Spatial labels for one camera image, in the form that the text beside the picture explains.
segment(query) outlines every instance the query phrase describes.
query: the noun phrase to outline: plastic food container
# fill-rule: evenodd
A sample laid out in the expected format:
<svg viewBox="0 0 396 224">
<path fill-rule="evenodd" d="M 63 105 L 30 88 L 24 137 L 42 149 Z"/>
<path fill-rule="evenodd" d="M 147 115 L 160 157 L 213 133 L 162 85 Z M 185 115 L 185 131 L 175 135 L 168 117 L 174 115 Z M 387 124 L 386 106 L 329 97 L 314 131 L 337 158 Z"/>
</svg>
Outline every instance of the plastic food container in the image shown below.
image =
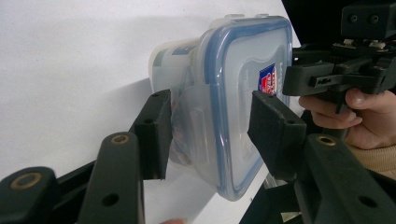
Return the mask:
<svg viewBox="0 0 396 224">
<path fill-rule="evenodd" d="M 151 55 L 154 91 L 172 92 L 170 160 L 195 172 L 230 201 L 262 166 L 248 137 L 252 92 L 282 95 L 291 65 L 291 26 L 279 16 L 228 17 L 200 38 L 159 46 Z"/>
</svg>

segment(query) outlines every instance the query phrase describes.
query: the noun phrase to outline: blue label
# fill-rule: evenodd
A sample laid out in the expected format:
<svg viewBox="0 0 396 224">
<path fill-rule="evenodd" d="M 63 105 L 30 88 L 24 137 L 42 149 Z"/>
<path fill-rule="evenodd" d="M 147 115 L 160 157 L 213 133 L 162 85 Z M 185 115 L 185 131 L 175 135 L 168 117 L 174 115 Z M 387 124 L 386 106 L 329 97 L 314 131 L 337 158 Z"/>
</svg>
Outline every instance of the blue label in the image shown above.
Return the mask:
<svg viewBox="0 0 396 224">
<path fill-rule="evenodd" d="M 276 95 L 276 67 L 274 63 L 260 71 L 259 91 Z"/>
</svg>

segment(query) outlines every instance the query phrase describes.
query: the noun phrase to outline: white backdrop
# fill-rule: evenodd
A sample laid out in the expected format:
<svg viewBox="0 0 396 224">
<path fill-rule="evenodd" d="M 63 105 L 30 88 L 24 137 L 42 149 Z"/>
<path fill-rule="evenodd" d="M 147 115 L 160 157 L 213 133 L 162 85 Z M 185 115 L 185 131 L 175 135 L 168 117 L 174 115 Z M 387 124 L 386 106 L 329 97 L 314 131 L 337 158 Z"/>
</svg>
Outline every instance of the white backdrop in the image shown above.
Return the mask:
<svg viewBox="0 0 396 224">
<path fill-rule="evenodd" d="M 199 37 L 233 13 L 287 17 L 280 0 L 1 0 L 0 179 L 29 166 L 61 176 L 93 161 L 151 94 L 155 47 Z M 169 165 L 166 180 L 145 183 L 147 223 L 237 223 L 266 174 L 230 203 Z"/>
</svg>

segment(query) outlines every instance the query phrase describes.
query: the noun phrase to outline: screw hole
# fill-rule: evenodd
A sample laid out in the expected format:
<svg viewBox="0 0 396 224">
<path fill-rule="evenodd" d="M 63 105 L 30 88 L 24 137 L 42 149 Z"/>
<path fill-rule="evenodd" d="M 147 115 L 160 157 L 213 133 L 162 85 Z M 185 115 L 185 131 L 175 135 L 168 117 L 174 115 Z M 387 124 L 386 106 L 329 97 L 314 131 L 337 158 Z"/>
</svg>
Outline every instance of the screw hole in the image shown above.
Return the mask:
<svg viewBox="0 0 396 224">
<path fill-rule="evenodd" d="M 117 194 L 109 194 L 102 200 L 102 205 L 106 207 L 113 206 L 119 201 L 120 197 Z"/>
<path fill-rule="evenodd" d="M 371 24 L 376 24 L 378 21 L 379 21 L 379 17 L 378 17 L 377 15 L 371 15 L 371 16 L 369 17 L 369 22 L 370 22 Z"/>
<path fill-rule="evenodd" d="M 354 23 L 356 21 L 358 21 L 358 16 L 357 15 L 352 14 L 352 15 L 349 16 L 349 22 L 350 23 Z"/>
<path fill-rule="evenodd" d="M 147 124 L 150 124 L 150 123 L 154 122 L 154 120 L 153 119 L 145 119 L 144 122 Z"/>
<path fill-rule="evenodd" d="M 361 201 L 361 203 L 363 203 L 363 204 L 366 205 L 366 206 L 369 206 L 369 207 L 377 207 L 376 202 L 375 202 L 373 199 L 369 198 L 369 197 L 360 196 L 360 197 L 359 197 L 359 201 Z"/>
<path fill-rule="evenodd" d="M 129 141 L 129 137 L 128 135 L 125 134 L 116 135 L 111 138 L 111 143 L 113 145 L 122 145 L 128 141 Z"/>
<path fill-rule="evenodd" d="M 329 138 L 329 137 L 319 136 L 319 137 L 317 138 L 317 140 L 318 140 L 321 144 L 326 145 L 326 146 L 328 146 L 328 147 L 333 147 L 333 146 L 335 146 L 335 141 L 332 140 L 332 139 Z"/>
</svg>

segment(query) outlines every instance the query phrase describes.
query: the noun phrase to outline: sticker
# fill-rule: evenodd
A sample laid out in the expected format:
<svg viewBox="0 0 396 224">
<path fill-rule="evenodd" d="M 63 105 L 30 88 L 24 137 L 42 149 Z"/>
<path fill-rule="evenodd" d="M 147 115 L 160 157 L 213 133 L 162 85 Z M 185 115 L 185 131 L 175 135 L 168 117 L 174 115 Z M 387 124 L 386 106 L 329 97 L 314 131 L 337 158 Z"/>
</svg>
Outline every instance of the sticker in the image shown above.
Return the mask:
<svg viewBox="0 0 396 224">
<path fill-rule="evenodd" d="M 172 53 L 172 55 L 184 55 L 184 54 L 189 54 L 192 49 L 194 49 L 195 46 L 184 46 L 184 47 L 178 47 L 175 49 Z"/>
<path fill-rule="evenodd" d="M 276 67 L 274 63 L 260 71 L 259 91 L 276 95 Z"/>
</svg>

